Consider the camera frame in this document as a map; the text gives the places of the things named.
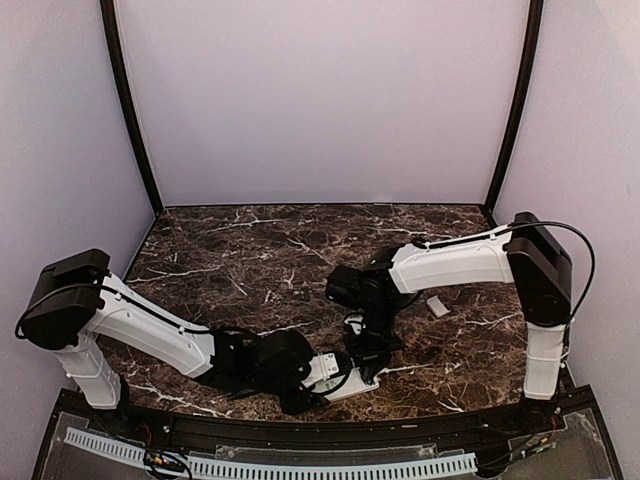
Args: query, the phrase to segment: brown marble surface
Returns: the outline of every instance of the brown marble surface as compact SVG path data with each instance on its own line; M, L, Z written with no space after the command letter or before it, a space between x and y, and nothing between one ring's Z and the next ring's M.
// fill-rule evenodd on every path
M447 239L488 228L477 207L303 205L180 207L159 218L129 285L172 313L256 332L297 328L318 352L340 349L346 309L324 298L338 263L361 267L378 248L412 236ZM437 319L426 299L451 310ZM473 284L428 291L398 316L406 349L379 389L290 417L277 400L230 400L109 338L109 363L133 403L176 412L271 421L373 421L477 410L519 399L525 325L515 289Z

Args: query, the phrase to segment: white wall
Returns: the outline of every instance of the white wall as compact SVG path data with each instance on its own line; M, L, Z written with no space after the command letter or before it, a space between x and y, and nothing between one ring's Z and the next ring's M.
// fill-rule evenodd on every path
M602 406L626 478L640 472L640 6L545 4L531 89L496 216L529 209L592 239L598 270L570 356ZM588 254L573 253L574 292Z
M122 273L152 221L97 1L0 2L0 478L31 478L63 373L13 327L43 266L90 247Z
M120 0L165 202L483 202L528 3Z

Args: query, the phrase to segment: white slotted strip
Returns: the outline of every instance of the white slotted strip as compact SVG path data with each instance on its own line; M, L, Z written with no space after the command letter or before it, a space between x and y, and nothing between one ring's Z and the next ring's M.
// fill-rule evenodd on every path
M133 467L143 468L144 449L72 427L65 443ZM238 480L430 480L474 473L473 453L381 465L311 467L226 462L189 456L194 478Z

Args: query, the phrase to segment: marble table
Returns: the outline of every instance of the marble table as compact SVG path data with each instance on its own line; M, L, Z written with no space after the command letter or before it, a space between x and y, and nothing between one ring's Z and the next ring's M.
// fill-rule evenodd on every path
M442 240L486 230L476 206L273 205L169 208L128 280L162 307L200 324L255 332L296 328L316 351L344 350L346 309L324 298L338 263L361 267L378 248L412 236ZM426 299L451 312L435 318ZM407 419L515 403L525 371L526 328L512 285L473 284L425 292L396 329L406 349L379 389L295 417L277 400L230 400L109 338L100 343L131 387L132 402L215 417L270 421Z

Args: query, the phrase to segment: white eraser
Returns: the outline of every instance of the white eraser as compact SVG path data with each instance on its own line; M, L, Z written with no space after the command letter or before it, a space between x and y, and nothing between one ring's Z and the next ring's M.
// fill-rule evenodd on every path
M451 311L447 310L447 307L444 306L437 295L435 297L427 299L427 305L429 306L433 314L438 318L446 315Z

